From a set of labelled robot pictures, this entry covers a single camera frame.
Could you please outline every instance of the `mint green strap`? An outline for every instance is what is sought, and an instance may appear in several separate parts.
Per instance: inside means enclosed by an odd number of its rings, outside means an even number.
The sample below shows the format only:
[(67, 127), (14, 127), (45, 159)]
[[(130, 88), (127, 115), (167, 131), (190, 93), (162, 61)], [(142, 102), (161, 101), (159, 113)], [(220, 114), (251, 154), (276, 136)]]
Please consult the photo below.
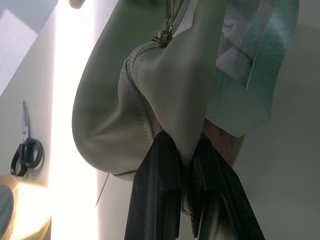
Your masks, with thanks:
[(298, 15), (299, 0), (276, 0), (246, 87), (216, 69), (206, 111), (209, 121), (236, 137), (270, 121), (276, 80)]

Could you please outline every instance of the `scissors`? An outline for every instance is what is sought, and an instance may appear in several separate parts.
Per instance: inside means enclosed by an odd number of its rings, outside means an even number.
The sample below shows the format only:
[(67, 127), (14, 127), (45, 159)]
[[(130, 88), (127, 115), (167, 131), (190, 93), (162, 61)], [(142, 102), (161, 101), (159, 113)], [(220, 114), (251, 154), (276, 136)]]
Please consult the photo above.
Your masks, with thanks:
[(23, 177), (28, 169), (36, 168), (43, 156), (43, 146), (40, 141), (30, 137), (29, 115), (26, 101), (22, 102), (22, 134), (23, 142), (16, 150), (12, 163), (11, 175)]

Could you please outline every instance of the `scissor handle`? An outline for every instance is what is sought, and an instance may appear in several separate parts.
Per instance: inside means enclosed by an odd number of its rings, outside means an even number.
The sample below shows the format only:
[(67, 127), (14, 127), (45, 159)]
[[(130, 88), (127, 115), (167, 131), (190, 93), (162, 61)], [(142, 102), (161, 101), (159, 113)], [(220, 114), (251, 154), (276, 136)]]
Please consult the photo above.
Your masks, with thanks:
[[(34, 147), (37, 149), (36, 157), (34, 158)], [(22, 164), (28, 169), (36, 168), (43, 156), (43, 147), (40, 141), (28, 137), (24, 143), (24, 156), (22, 158)]]
[[(11, 175), (23, 177), (27, 173), (28, 168), (23, 164), (24, 152), (25, 145), (21, 143), (18, 146), (11, 162)], [(20, 171), (17, 173), (18, 162), (20, 163)]]

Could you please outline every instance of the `zipper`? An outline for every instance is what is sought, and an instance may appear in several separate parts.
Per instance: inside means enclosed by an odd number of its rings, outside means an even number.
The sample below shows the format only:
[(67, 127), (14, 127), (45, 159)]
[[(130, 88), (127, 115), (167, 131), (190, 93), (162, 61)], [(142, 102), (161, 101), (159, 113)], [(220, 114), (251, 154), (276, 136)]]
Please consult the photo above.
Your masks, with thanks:
[[(138, 47), (136, 47), (132, 53), (128, 57), (127, 61), (127, 72), (129, 75), (130, 80), (132, 81), (133, 85), (136, 86), (133, 76), (133, 68), (136, 63), (136, 60), (145, 52), (157, 49), (157, 48), (166, 48), (170, 41), (173, 39), (173, 35), (178, 30), (182, 20), (185, 17), (186, 11), (188, 9), (190, 0), (183, 0), (183, 3), (181, 4), (180, 9), (177, 12), (176, 17), (175, 15), (175, 8), (177, 0), (167, 0), (167, 18), (166, 18), (166, 29), (163, 31), (160, 31), (157, 36), (153, 37), (151, 41), (144, 43)], [(152, 110), (148, 100), (141, 94), (139, 91), (140, 96), (143, 98), (147, 108), (148, 113), (151, 115), (150, 117), (154, 120), (156, 123), (156, 132), (154, 133), (154, 136), (156, 136), (159, 132), (163, 130), (161, 127), (154, 111)]]

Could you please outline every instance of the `scissor blade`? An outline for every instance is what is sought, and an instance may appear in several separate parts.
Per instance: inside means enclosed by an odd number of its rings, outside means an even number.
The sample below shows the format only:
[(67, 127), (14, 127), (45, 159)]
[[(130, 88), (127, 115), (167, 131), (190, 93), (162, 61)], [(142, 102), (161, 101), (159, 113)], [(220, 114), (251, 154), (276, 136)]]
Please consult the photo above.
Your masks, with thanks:
[(22, 102), (22, 134), (25, 136), (25, 139), (27, 139), (30, 134), (29, 116), (26, 101)]

